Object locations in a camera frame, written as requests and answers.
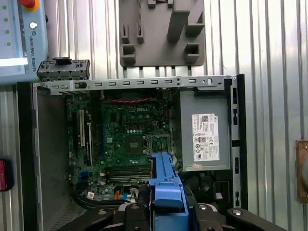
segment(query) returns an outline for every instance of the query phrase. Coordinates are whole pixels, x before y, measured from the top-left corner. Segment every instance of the metal side panel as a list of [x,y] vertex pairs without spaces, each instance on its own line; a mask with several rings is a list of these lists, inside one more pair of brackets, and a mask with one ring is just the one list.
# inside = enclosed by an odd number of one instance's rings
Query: metal side panel
[[22,185],[16,92],[0,87],[0,158],[13,163],[14,186],[0,192],[0,230],[23,231]]
[[191,69],[123,69],[118,0],[45,6],[50,57],[90,59],[93,80],[245,74],[249,210],[308,231],[295,179],[295,140],[308,139],[307,0],[205,0],[206,62]]

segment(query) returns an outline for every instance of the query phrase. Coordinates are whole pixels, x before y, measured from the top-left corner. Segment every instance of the red emergency stop button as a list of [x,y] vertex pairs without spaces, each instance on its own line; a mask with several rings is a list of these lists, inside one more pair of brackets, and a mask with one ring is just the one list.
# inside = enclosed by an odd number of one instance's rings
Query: red emergency stop button
[[20,0],[20,4],[28,9],[31,9],[35,7],[35,0]]

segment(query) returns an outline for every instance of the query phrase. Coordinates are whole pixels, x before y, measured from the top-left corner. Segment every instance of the red object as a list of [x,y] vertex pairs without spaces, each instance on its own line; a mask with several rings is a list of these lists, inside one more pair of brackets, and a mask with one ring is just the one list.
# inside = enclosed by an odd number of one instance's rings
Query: red object
[[142,102],[146,102],[146,101],[149,101],[153,99],[153,97],[150,97],[150,98],[145,98],[145,99],[142,99],[142,100],[133,100],[133,101],[123,101],[123,100],[110,100],[110,99],[104,99],[104,100],[107,100],[109,102],[112,102],[112,103],[123,103],[123,104],[133,104],[133,103],[142,103]]
[[6,190],[5,186],[5,166],[4,161],[0,160],[0,191]]
[[26,8],[33,8],[35,7],[35,0],[20,0],[20,4]]

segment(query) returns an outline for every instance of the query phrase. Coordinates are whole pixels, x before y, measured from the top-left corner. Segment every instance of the gray 3d-printed holder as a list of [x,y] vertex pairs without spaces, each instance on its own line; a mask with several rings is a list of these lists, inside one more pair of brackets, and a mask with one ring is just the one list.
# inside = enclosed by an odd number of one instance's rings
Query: gray 3d-printed holder
[[203,0],[119,0],[122,66],[203,65]]

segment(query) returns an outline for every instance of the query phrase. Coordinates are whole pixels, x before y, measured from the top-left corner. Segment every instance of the barcode sticker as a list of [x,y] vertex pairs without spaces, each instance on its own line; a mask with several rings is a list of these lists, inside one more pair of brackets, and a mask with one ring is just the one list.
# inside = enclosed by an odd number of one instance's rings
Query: barcode sticker
[[90,200],[94,199],[94,193],[93,192],[88,192],[87,198]]
[[192,115],[193,160],[219,160],[218,117],[215,114]]

